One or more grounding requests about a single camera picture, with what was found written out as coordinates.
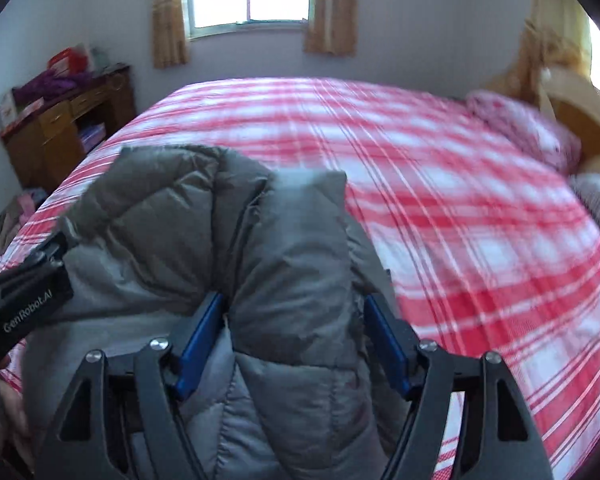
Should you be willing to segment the person's left hand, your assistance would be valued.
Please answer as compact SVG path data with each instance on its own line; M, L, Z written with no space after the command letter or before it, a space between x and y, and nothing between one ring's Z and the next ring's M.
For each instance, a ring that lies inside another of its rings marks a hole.
M22 396L0 377L0 453L7 443L15 445L17 455L33 470L31 433Z

